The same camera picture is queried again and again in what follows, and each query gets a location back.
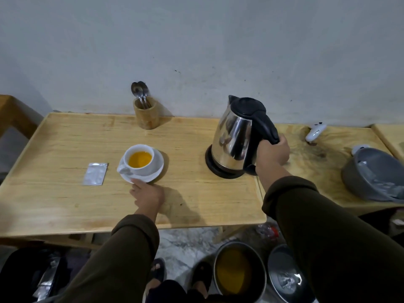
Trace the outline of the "silver foil packet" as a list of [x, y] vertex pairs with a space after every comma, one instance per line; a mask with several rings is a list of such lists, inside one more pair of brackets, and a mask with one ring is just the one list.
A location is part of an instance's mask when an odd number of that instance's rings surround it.
[[49, 259], [48, 266], [37, 285], [37, 290], [33, 293], [33, 297], [36, 298], [36, 303], [46, 303], [51, 300], [51, 291], [55, 284], [60, 261], [61, 257], [57, 256]]

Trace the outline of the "wooden utensil holder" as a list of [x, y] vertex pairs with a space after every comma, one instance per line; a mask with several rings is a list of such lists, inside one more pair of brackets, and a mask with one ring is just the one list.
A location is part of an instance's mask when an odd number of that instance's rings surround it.
[[151, 107], [144, 109], [140, 99], [134, 98], [133, 107], [134, 113], [137, 118], [138, 126], [145, 130], [153, 130], [159, 126], [159, 106], [158, 101], [153, 97], [147, 97]]

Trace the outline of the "clear plastic bottle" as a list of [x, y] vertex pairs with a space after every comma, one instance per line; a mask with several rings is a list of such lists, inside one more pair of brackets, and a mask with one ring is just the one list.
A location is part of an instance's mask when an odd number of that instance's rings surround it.
[[264, 224], [257, 225], [255, 227], [255, 231], [263, 239], [276, 240], [280, 236], [278, 227], [271, 223], [264, 223]]

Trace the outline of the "black kettle base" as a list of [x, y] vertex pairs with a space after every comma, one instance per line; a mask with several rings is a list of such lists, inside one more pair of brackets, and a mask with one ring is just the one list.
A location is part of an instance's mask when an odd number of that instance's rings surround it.
[[210, 145], [205, 152], [205, 163], [206, 163], [207, 167], [209, 168], [209, 170], [220, 178], [235, 179], [235, 178], [241, 177], [244, 174], [257, 176], [256, 173], [248, 173], [245, 170], [235, 170], [234, 171], [234, 170], [230, 170], [230, 169], [223, 170], [222, 168], [220, 168], [219, 164], [216, 163], [216, 161], [214, 160], [214, 157], [212, 155], [212, 145]]

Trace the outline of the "metal pot with yellow liquid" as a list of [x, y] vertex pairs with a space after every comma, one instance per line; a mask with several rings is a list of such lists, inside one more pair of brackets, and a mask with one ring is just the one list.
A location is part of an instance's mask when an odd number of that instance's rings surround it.
[[267, 273], [254, 248], [240, 241], [230, 241], [217, 251], [213, 281], [219, 294], [230, 302], [258, 303], [265, 292]]

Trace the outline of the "white handheld controller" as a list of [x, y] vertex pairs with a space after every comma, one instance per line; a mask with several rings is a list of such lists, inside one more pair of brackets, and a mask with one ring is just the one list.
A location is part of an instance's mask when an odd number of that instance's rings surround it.
[[325, 122], [317, 122], [310, 126], [310, 132], [306, 135], [305, 141], [307, 143], [314, 142], [322, 132], [327, 128]]

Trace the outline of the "person's left forearm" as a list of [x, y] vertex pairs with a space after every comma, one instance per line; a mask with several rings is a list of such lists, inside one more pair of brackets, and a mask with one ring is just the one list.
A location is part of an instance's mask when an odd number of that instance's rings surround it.
[[55, 303], [142, 303], [158, 246], [152, 219], [125, 216]]

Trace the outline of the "person's right hand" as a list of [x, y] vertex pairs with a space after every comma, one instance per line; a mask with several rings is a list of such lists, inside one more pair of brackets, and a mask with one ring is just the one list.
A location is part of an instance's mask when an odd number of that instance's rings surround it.
[[289, 152], [258, 152], [258, 147], [256, 151], [256, 173], [261, 175], [268, 173], [270, 168], [279, 165], [285, 165], [290, 158], [290, 147]]

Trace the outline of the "person's left hand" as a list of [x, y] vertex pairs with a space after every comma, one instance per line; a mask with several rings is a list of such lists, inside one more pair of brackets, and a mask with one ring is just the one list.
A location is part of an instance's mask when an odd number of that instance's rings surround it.
[[135, 199], [134, 201], [135, 205], [138, 207], [135, 214], [142, 214], [155, 221], [159, 209], [164, 202], [164, 188], [159, 185], [148, 184], [147, 197], [144, 199]]

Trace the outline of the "person's right forearm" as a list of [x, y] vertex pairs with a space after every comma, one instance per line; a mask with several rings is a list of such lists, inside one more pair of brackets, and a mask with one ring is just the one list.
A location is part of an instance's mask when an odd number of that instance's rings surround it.
[[257, 164], [262, 210], [277, 221], [319, 303], [404, 303], [404, 246], [291, 176]]

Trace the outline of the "steel kettle with black handle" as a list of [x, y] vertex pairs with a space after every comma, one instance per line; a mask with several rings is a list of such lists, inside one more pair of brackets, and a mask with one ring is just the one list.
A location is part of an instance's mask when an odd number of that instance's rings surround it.
[[254, 98], [228, 97], [227, 108], [212, 141], [212, 155], [223, 170], [255, 173], [255, 157], [261, 140], [279, 142], [278, 131], [264, 104]]

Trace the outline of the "person's dark trousers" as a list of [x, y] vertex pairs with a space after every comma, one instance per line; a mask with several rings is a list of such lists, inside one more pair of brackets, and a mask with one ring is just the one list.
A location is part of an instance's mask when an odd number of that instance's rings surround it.
[[186, 292], [174, 280], [165, 280], [159, 286], [149, 290], [145, 303], [225, 303], [223, 295], [209, 295], [206, 298], [195, 289]]

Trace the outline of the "black sandal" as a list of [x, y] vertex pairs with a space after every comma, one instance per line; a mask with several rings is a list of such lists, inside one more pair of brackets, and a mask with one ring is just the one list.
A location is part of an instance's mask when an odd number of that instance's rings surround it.
[[157, 280], [160, 283], [164, 282], [166, 277], [165, 261], [162, 258], [154, 259], [151, 264], [151, 269], [148, 277], [148, 282]]
[[207, 261], [199, 262], [193, 272], [191, 279], [191, 286], [195, 288], [196, 285], [203, 284], [205, 291], [209, 292], [210, 285], [213, 279], [213, 268]]

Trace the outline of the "white saucer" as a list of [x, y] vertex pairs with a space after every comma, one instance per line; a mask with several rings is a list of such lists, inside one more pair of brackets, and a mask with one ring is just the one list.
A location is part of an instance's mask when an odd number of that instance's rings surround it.
[[128, 183], [132, 183], [132, 180], [134, 178], [142, 180], [143, 182], [146, 183], [150, 183], [155, 179], [157, 179], [161, 175], [164, 168], [164, 157], [157, 149], [153, 148], [153, 150], [154, 150], [154, 159], [156, 162], [156, 168], [153, 173], [151, 173], [148, 176], [128, 176], [127, 174], [120, 174], [120, 176]]

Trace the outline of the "metal spoon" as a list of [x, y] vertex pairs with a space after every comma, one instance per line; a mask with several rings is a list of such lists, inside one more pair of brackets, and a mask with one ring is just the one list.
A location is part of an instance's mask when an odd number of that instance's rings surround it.
[[149, 109], [149, 108], [151, 108], [151, 103], [149, 102], [149, 99], [148, 99], [148, 96], [150, 95], [149, 89], [148, 89], [147, 85], [145, 84], [145, 82], [143, 82], [143, 81], [138, 81], [138, 84], [139, 84], [140, 88], [142, 89], [142, 95], [140, 97], [142, 106], [144, 107], [144, 109]]
[[143, 88], [137, 82], [133, 82], [131, 84], [131, 91], [132, 94], [139, 99], [142, 109], [147, 109], [148, 105], [144, 99]]

